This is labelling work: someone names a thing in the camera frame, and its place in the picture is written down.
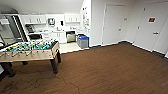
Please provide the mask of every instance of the microwave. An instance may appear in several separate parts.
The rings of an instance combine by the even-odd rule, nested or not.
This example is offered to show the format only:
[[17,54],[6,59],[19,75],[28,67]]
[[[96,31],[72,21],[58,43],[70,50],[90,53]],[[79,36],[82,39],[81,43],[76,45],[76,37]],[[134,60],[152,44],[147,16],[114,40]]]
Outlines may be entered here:
[[42,39],[42,35],[41,34],[30,34],[28,36],[29,36],[30,40]]

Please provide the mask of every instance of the table leg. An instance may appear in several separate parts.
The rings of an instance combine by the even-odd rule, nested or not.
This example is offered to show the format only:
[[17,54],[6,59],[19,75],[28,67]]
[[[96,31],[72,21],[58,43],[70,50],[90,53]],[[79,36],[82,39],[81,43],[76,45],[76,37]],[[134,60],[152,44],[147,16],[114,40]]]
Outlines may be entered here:
[[55,59],[50,59],[50,62],[51,62],[51,66],[52,66],[54,74],[57,74],[58,73],[58,69],[57,69],[57,64],[55,62]]
[[23,65],[27,65],[28,62],[27,61],[22,61]]
[[57,59],[58,59],[58,63],[61,63],[61,55],[59,50],[57,51]]
[[13,72],[10,66],[10,63],[4,62],[4,63],[1,63],[1,66],[4,69],[4,71],[9,74],[9,77],[13,77],[15,75],[15,73]]

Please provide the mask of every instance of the foosball table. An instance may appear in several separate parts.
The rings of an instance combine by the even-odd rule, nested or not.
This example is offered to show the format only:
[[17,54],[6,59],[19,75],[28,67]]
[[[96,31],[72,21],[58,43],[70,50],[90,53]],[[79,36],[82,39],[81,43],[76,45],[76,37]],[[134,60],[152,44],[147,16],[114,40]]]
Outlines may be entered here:
[[58,63],[61,62],[58,41],[45,42],[18,42],[0,50],[0,64],[3,69],[14,76],[15,73],[11,68],[11,62],[22,61],[23,65],[28,61],[50,59],[54,74],[58,73],[55,58]]

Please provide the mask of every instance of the refrigerator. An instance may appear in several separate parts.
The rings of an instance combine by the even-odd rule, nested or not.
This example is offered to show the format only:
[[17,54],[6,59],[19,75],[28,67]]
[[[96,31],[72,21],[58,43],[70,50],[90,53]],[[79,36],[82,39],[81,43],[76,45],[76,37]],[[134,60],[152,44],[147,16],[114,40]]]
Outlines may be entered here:
[[3,15],[0,20],[0,40],[2,42],[8,45],[27,41],[18,15]]

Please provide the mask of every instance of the upper cabinet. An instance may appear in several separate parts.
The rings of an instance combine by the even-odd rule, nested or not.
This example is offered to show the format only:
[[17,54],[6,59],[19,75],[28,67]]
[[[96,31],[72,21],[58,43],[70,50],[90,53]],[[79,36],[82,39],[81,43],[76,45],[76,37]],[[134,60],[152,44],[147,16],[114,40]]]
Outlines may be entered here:
[[80,22],[80,16],[78,14],[66,14],[65,15],[65,22],[72,23],[72,22]]
[[46,24],[45,15],[22,15],[25,24]]

